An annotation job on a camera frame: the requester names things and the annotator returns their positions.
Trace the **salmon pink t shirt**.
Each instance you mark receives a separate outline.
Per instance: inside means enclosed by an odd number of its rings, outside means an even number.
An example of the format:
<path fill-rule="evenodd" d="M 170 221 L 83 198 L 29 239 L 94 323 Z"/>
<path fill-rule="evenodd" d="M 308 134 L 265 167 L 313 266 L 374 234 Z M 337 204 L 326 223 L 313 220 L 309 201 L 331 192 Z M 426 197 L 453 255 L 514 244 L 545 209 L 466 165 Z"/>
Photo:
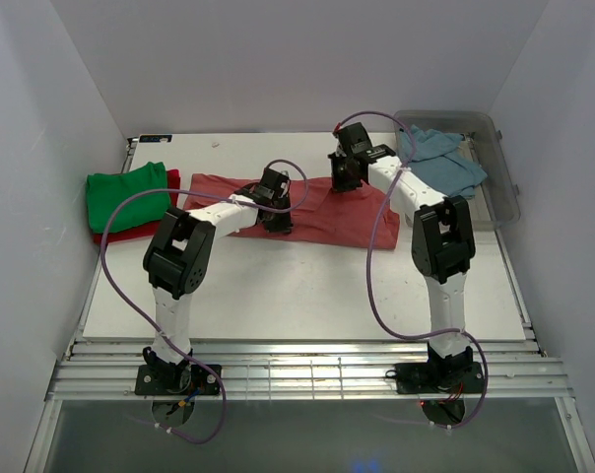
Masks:
<path fill-rule="evenodd" d="M 377 214 L 384 194 L 371 186 L 336 193 L 329 177 L 316 177 L 308 182 L 294 180 L 290 197 L 293 203 L 300 199 L 305 202 L 292 211 L 293 228 L 289 234 L 271 234 L 256 226 L 236 235 L 367 248 L 373 225 L 378 224 L 374 247 L 393 250 L 397 246 L 400 217 L 390 209 Z"/>

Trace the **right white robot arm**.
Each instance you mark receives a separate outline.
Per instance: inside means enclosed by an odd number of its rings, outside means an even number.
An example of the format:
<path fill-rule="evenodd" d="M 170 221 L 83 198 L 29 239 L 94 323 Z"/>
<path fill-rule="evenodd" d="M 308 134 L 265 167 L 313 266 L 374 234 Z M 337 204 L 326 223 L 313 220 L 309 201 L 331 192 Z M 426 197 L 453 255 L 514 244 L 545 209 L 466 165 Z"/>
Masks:
<path fill-rule="evenodd" d="M 464 287 L 476 254 L 468 203 L 423 182 L 389 146 L 373 144 L 362 124 L 338 125 L 333 135 L 334 191 L 368 184 L 384 193 L 383 209 L 411 221 L 411 257 L 428 289 L 430 332 L 419 337 L 428 358 L 399 363 L 388 377 L 400 394 L 480 391 L 483 376 L 465 328 Z"/>

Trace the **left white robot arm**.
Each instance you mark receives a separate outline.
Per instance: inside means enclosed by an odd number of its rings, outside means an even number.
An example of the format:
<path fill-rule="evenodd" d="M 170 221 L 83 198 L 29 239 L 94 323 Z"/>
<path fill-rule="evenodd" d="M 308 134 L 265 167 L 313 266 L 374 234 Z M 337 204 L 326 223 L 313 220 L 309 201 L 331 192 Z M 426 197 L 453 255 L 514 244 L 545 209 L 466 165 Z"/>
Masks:
<path fill-rule="evenodd" d="M 159 326 L 143 349 L 135 392 L 171 395 L 191 387 L 199 369 L 192 355 L 189 326 L 193 293 L 204 281 L 215 240 L 256 225 L 286 235 L 292 230 L 290 178 L 266 168 L 261 178 L 225 201 L 200 209 L 168 209 L 145 253 L 143 267 L 155 299 Z"/>

